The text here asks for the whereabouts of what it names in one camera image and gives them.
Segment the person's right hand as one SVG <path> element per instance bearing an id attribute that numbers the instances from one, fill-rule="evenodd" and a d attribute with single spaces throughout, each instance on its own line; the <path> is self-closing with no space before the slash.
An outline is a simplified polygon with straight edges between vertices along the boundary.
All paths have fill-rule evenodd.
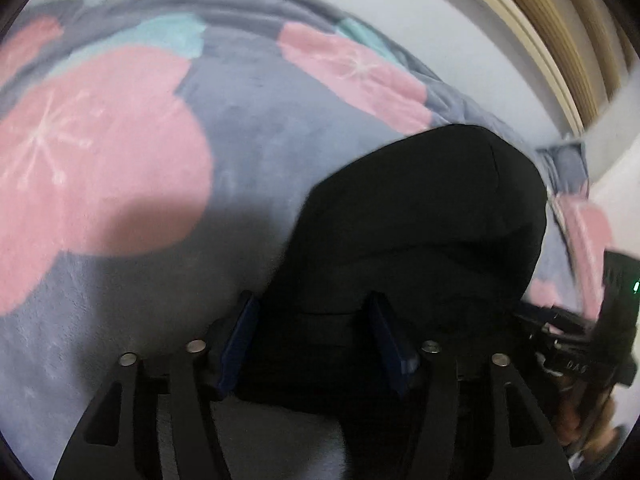
<path id="1" fill-rule="evenodd" d="M 588 462 L 602 458 L 606 451 L 612 450 L 613 444 L 620 436 L 620 432 L 612 425 L 616 411 L 612 389 L 600 393 L 592 411 L 581 415 L 577 400 L 580 393 L 578 381 L 574 378 L 560 377 L 558 386 L 560 404 L 554 429 L 560 445 L 578 446 Z"/>

